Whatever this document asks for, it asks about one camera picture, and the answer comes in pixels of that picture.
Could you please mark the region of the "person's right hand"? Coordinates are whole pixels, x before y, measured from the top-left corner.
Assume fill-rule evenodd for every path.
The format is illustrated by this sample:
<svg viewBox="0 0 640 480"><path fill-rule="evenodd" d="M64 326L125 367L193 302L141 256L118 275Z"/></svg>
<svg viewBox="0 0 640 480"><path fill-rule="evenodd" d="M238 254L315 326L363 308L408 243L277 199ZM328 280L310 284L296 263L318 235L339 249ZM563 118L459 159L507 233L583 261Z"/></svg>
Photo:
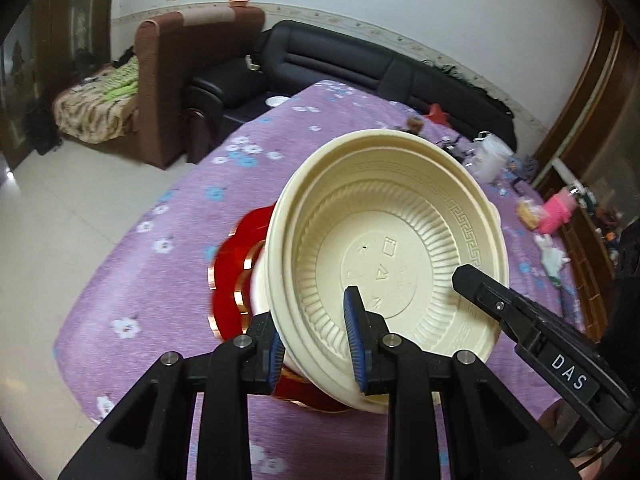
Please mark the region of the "person's right hand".
<svg viewBox="0 0 640 480"><path fill-rule="evenodd" d="M639 409L604 396L578 412L566 401L539 421L581 479L639 478Z"/></svg>

